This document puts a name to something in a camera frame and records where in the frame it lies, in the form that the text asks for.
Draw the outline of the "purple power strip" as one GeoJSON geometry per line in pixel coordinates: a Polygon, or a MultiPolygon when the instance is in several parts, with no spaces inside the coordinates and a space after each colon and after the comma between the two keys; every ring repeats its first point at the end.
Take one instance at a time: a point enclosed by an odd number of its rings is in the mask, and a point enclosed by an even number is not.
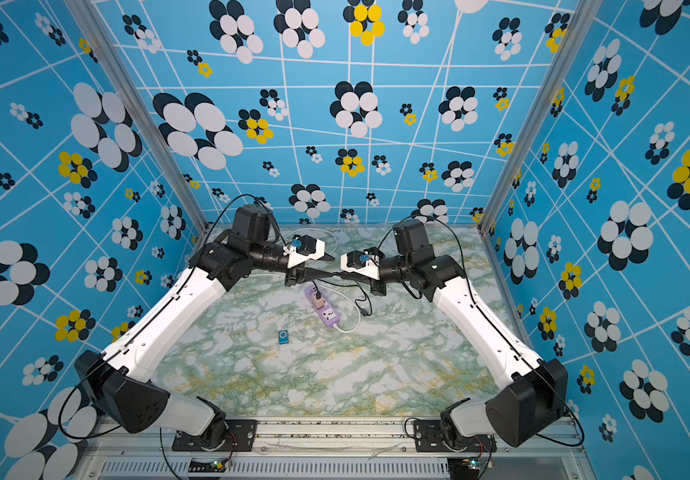
{"type": "Polygon", "coordinates": [[[321,291],[320,292],[325,300],[325,303],[320,308],[318,308],[314,304],[314,301],[311,298],[311,291],[314,287],[316,286],[310,285],[307,286],[304,290],[305,297],[311,304],[314,313],[318,316],[318,318],[321,320],[325,327],[331,329],[335,326],[338,326],[341,320],[340,314],[334,309],[332,304],[328,301],[327,297],[321,291]]]}

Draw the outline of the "pink usb charger cube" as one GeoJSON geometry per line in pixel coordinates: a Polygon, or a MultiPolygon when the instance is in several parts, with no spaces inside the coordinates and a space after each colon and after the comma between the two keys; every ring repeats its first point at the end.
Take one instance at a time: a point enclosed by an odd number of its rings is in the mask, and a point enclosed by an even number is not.
{"type": "Polygon", "coordinates": [[[314,287],[313,290],[311,291],[311,298],[314,301],[314,304],[320,308],[324,303],[325,300],[320,292],[320,290],[317,287],[314,287]]]}

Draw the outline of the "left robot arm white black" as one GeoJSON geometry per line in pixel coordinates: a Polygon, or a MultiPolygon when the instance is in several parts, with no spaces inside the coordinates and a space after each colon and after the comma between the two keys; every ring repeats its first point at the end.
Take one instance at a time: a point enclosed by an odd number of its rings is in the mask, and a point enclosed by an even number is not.
{"type": "Polygon", "coordinates": [[[273,214],[264,205],[244,205],[230,229],[206,242],[182,276],[129,331],[102,352],[84,352],[75,362],[81,389],[92,403],[130,434],[167,428],[199,439],[209,449],[227,435],[224,412],[155,385],[152,376],[193,322],[255,270],[284,274],[286,285],[322,279],[306,261],[331,260],[325,243],[296,235],[286,245],[269,239],[273,214]]]}

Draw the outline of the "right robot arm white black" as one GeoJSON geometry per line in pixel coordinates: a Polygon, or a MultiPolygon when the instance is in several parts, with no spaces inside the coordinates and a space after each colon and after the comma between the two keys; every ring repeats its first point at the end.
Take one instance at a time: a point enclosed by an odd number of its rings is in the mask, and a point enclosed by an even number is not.
{"type": "Polygon", "coordinates": [[[440,415],[446,444],[461,450],[480,435],[496,435],[518,447],[568,413],[568,373],[557,359],[545,361],[523,343],[474,290],[466,269],[436,254],[424,223],[405,219],[391,229],[397,253],[378,247],[342,255],[341,275],[370,284],[373,294],[390,283],[441,310],[484,361],[498,393],[485,402],[463,399],[440,415]]]}

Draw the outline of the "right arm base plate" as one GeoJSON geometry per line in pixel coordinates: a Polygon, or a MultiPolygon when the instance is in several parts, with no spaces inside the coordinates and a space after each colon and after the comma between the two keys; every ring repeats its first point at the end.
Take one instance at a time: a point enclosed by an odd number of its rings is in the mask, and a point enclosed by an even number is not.
{"type": "Polygon", "coordinates": [[[409,417],[403,423],[404,434],[414,441],[419,453],[473,453],[483,455],[497,451],[490,435],[464,437],[441,419],[409,417]]]}

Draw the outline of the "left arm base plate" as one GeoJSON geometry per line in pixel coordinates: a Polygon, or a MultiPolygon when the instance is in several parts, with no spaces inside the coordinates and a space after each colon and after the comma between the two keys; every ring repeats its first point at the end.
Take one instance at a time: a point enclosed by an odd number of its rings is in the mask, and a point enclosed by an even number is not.
{"type": "Polygon", "coordinates": [[[175,452],[251,452],[257,434],[254,419],[227,419],[200,436],[177,432],[171,445],[175,452]]]}

